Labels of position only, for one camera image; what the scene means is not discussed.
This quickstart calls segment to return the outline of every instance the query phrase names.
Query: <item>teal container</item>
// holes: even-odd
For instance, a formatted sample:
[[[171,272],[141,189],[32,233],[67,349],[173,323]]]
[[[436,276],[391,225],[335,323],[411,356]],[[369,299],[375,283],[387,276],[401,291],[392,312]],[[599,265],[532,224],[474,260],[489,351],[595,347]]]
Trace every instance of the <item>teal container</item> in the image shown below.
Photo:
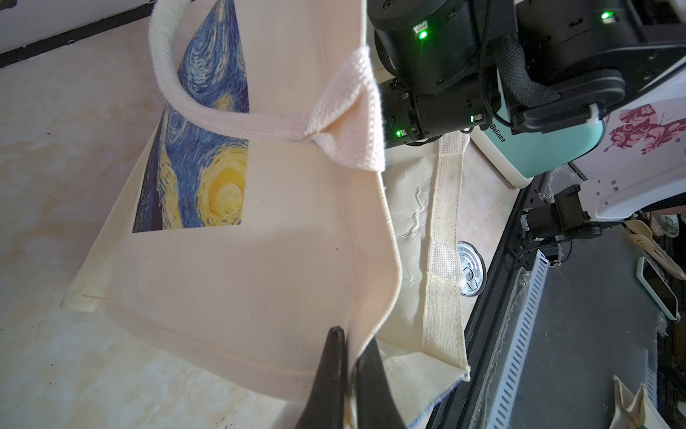
[[[501,99],[501,105],[498,114],[508,117],[505,100]],[[573,161],[594,149],[602,140],[604,131],[603,121],[598,121],[595,125],[580,124],[547,134],[522,132],[512,135],[508,127],[494,119],[484,133],[514,168],[529,178]]]

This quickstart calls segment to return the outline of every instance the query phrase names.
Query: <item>bag strap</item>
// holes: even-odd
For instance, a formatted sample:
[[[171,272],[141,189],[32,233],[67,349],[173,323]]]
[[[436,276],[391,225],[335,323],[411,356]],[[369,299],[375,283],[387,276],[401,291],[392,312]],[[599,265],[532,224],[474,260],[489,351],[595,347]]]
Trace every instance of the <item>bag strap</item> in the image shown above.
[[[466,279],[458,253],[462,162],[468,144],[469,136],[461,132],[438,141],[424,301],[424,352],[458,368],[469,368],[460,309],[460,291]]]
[[[191,0],[158,0],[148,34],[157,83],[169,104],[191,123],[219,135],[312,140],[334,162],[380,172],[383,157],[381,100],[369,47],[356,49],[336,72],[310,113],[266,115],[215,110],[197,103],[181,86],[172,40]]]

